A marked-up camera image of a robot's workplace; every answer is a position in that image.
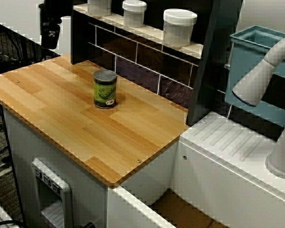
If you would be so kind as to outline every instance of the ribbed surface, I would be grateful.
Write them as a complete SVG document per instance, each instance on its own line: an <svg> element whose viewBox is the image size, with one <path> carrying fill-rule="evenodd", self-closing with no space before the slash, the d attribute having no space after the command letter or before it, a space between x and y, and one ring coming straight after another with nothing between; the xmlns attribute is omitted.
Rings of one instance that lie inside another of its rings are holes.
<svg viewBox="0 0 285 228"><path fill-rule="evenodd" d="M41 211L41 214L55 228L64 228L62 201L56 201Z"/></svg>
<svg viewBox="0 0 285 228"><path fill-rule="evenodd" d="M265 166L275 141L211 112L184 132L180 142L285 201L285 179Z"/></svg>

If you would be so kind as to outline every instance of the dark brown tile backsplash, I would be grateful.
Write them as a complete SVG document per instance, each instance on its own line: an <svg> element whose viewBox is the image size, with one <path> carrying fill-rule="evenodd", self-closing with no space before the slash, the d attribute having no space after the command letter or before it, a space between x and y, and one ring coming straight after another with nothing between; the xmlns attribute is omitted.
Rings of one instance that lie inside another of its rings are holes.
<svg viewBox="0 0 285 228"><path fill-rule="evenodd" d="M133 33L131 33L131 32L125 31L125 30L120 29L120 28L116 28L116 31L115 31L115 32L116 32L117 34L120 34L120 35L124 36L124 37L128 37L128 38L133 39L133 40L135 40L135 41L137 41L137 42L140 42L140 43L142 43L142 44L145 44L145 45L148 45L148 46L150 46L150 47L152 47L152 48L155 48L155 49L157 49L157 50L159 50L159 51L162 50L162 49L161 49L161 48L162 48L162 45L161 45L161 44L158 44L158 43L156 43L156 42L154 42L154 41L151 41L151 40L148 40L148 39L146 39L146 38L140 37L140 36L135 35L135 34L133 34Z"/></svg>
<svg viewBox="0 0 285 228"><path fill-rule="evenodd" d="M89 44L89 60L105 69L115 71L115 55Z"/></svg>
<svg viewBox="0 0 285 228"><path fill-rule="evenodd" d="M107 30L110 30L110 31L112 31L112 32L114 32L114 29L115 29L115 26L110 25L110 24L108 24L108 23L105 23L105 22L103 22L103 21L97 20L97 19L92 18L92 17L89 17L88 22L89 22L90 24L100 26L100 27L105 28L105 29L107 29Z"/></svg>
<svg viewBox="0 0 285 228"><path fill-rule="evenodd" d="M88 22L90 61L189 107L193 90L188 85L194 84L198 59L171 48L165 48L164 53L161 44L97 19L89 18Z"/></svg>
<svg viewBox="0 0 285 228"><path fill-rule="evenodd" d="M194 63L196 65L199 65L199 63L200 63L199 59L197 59L197 58L195 58L193 56L188 56L188 55L186 55L186 54L184 54L182 52L179 52L177 50L174 50L174 49L172 49L170 47L163 46L163 50L162 51L165 52L165 53L168 53L170 55L176 56L176 57L178 57L180 59L183 59L183 60L186 60L188 62Z"/></svg>
<svg viewBox="0 0 285 228"><path fill-rule="evenodd" d="M135 61L137 43L123 38L112 32L97 28L97 45L118 54L124 58Z"/></svg>
<svg viewBox="0 0 285 228"><path fill-rule="evenodd" d="M187 108L192 95L192 89L169 78L161 76L159 95Z"/></svg>
<svg viewBox="0 0 285 228"><path fill-rule="evenodd" d="M159 74L117 57L116 73L154 93L158 91Z"/></svg>
<svg viewBox="0 0 285 228"><path fill-rule="evenodd" d="M185 85L189 84L192 64L168 56L153 48L138 45L137 63Z"/></svg>

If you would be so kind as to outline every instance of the carpet floor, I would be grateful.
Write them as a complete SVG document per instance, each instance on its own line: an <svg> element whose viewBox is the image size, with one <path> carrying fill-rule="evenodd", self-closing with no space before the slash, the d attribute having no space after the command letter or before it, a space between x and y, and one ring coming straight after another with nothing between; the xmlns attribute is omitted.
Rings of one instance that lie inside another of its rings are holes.
<svg viewBox="0 0 285 228"><path fill-rule="evenodd" d="M7 146L4 132L0 132L0 151ZM1 159L9 155L8 150L0 154L0 165L3 164ZM0 168L0 172L11 167L6 165ZM11 216L12 219L22 221L22 215L19 205L19 199L16 192L13 172L10 171L0 176L0 205Z"/></svg>

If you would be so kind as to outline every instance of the tin can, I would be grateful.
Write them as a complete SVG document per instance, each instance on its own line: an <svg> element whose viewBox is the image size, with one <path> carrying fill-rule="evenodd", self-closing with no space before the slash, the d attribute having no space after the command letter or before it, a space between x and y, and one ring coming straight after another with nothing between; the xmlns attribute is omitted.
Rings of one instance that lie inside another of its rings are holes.
<svg viewBox="0 0 285 228"><path fill-rule="evenodd" d="M108 109L116 105L117 74L111 70L98 70L94 73L94 105Z"/></svg>

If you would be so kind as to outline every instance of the shelf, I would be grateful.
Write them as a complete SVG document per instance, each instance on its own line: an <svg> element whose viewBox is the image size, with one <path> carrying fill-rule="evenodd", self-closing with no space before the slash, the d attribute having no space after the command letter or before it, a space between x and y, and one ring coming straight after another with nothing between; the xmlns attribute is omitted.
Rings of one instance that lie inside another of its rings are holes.
<svg viewBox="0 0 285 228"><path fill-rule="evenodd" d="M182 52L188 56L195 57L197 59L200 59L201 53L203 51L203 45L202 44L197 44L194 42L191 42L189 46L182 47L182 48L176 48L172 46L168 46L163 42L163 31L159 30L157 28L153 28L147 25L144 25L143 27L140 28L131 28L127 27L124 25L124 17L120 16L118 14L112 13L110 16L106 17L99 17L99 16L94 16L88 13L88 8L87 4L82 4L82 5L76 5L74 6L74 10L78 11L80 13L86 14L89 17L95 18L97 20L100 20L102 22L105 22L107 24L113 25L117 28L123 29L127 32L131 32L135 35L138 35L140 37L143 37L145 39L151 40L155 43L164 45L166 47L172 48L174 50L177 50L179 52Z"/></svg>

